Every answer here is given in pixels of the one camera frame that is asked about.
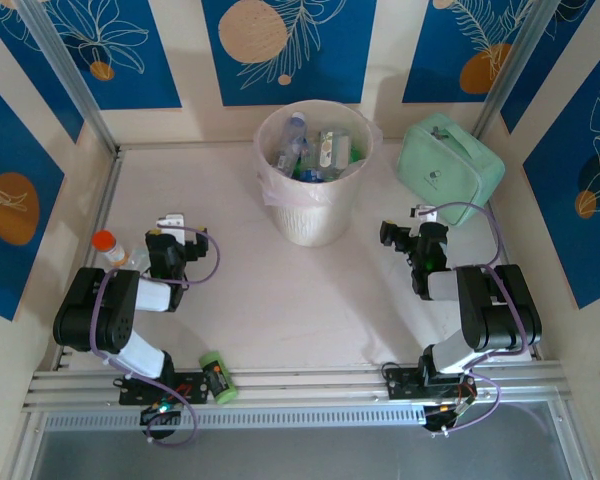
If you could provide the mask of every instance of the trash can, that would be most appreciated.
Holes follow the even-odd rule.
[[[305,115],[312,136],[328,127],[349,130],[352,144],[364,160],[361,167],[329,183],[299,182],[273,168],[269,162],[275,157],[282,130],[293,112]],[[262,197],[265,205],[271,207],[280,233],[305,247],[327,245],[342,235],[349,226],[360,182],[381,144],[382,132],[378,127],[341,103],[307,100],[272,113],[256,132],[254,147]]]

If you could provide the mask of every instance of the white wall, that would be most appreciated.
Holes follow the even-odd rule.
[[[407,75],[429,0],[378,0],[359,108],[385,136],[433,112],[445,112],[466,128],[481,102],[402,104]],[[201,0],[150,0],[182,109],[105,111],[120,143],[250,140],[278,107],[223,107]]]
[[[76,251],[99,201],[111,157],[85,127],[74,145],[0,40],[0,95],[65,174],[27,287],[12,322],[0,317],[0,470],[18,414],[50,339],[51,324],[78,267]]]
[[[578,310],[522,164],[600,60],[600,0],[509,137],[498,120],[486,137],[507,163],[494,196],[511,260],[520,264],[542,319],[543,349],[561,360],[600,464],[600,300]]]

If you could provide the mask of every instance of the plastic bag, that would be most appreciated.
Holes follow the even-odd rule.
[[[346,128],[360,151],[362,166],[345,178],[328,183],[303,183],[287,178],[269,163],[275,156],[287,119],[302,112],[309,134],[329,127]],[[307,100],[286,105],[272,113],[260,126],[254,139],[256,169],[265,205],[276,207],[324,207],[353,204],[360,181],[382,146],[382,131],[361,113],[337,102]]]

